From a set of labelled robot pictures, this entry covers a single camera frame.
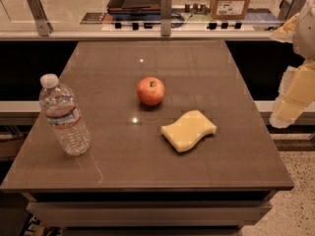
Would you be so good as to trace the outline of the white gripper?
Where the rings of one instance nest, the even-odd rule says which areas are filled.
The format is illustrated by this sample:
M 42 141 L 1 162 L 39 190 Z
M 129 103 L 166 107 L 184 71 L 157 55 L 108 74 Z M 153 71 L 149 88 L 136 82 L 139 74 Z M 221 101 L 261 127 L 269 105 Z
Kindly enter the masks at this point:
M 272 34 L 278 42 L 293 43 L 296 54 L 315 59 L 315 0 L 306 0 L 301 11 L 289 18 Z M 288 66 L 279 86 L 270 124 L 287 128 L 315 100 L 315 61 L 306 60 L 298 68 Z

